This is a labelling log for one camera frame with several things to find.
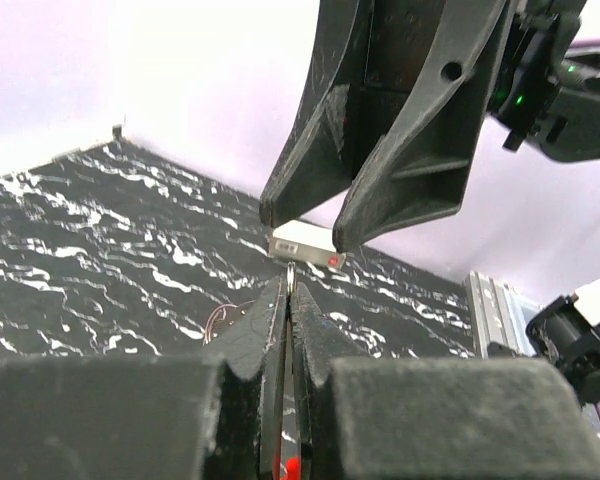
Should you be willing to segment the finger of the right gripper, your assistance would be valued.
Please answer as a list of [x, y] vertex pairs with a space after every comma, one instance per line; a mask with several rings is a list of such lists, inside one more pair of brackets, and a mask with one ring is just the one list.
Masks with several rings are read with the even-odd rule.
[[277, 228], [346, 190], [347, 102], [361, 84], [371, 1], [321, 1], [309, 69], [293, 126], [259, 201]]

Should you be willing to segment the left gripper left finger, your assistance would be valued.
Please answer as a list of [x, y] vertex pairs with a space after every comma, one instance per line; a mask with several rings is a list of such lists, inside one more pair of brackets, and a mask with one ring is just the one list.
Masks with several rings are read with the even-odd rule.
[[0, 364], [0, 479], [276, 479], [287, 283], [194, 353]]

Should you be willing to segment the steel key holder red handle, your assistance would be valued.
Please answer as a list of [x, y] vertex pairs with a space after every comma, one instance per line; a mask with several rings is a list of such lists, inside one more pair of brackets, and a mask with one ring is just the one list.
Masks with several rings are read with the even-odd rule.
[[210, 458], [220, 479], [280, 477], [285, 383], [291, 367], [290, 300], [296, 265], [266, 285], [242, 319], [203, 347], [226, 365]]

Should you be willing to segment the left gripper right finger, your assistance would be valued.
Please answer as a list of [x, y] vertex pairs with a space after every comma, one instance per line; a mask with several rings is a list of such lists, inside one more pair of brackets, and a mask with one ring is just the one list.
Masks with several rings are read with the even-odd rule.
[[376, 359], [289, 299], [304, 479], [600, 479], [600, 445], [543, 360]]

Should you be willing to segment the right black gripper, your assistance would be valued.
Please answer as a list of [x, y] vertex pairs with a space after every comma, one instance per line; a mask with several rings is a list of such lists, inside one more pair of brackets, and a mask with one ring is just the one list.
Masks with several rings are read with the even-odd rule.
[[340, 252], [457, 213], [486, 116], [504, 146], [600, 159], [600, 53], [570, 52], [579, 1], [375, 1], [343, 160]]

